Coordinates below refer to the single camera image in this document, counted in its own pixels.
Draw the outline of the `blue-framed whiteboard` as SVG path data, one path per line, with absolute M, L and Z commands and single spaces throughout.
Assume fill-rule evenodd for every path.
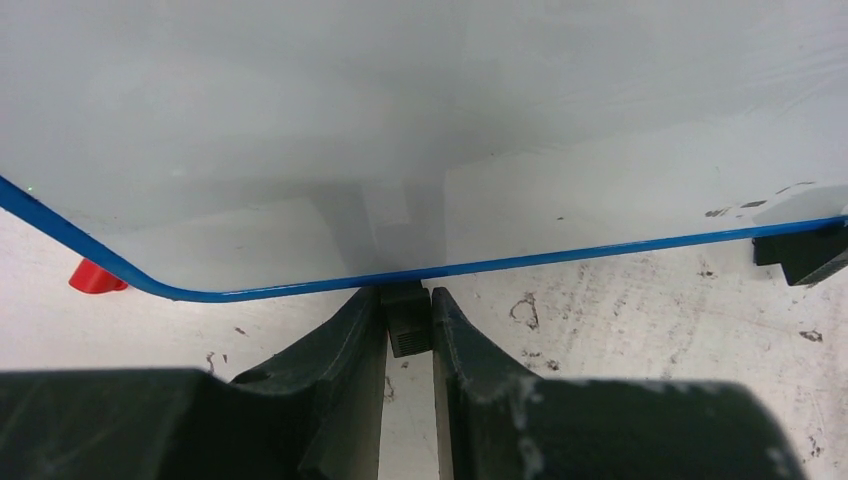
M 843 1 L 5 1 L 1 205 L 230 302 L 847 218 Z

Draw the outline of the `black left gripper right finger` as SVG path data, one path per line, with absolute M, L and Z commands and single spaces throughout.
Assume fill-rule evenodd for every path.
M 741 385 L 552 379 L 432 293 L 444 479 L 801 479 L 771 413 Z

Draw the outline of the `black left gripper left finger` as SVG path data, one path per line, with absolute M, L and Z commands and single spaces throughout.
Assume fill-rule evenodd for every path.
M 199 369 L 6 372 L 5 479 L 374 479 L 387 337 L 375 288 L 225 382 Z

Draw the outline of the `red marker cap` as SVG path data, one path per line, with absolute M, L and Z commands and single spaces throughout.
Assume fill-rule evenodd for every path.
M 80 261 L 68 284 L 89 295 L 119 292 L 128 288 L 126 282 L 86 258 Z

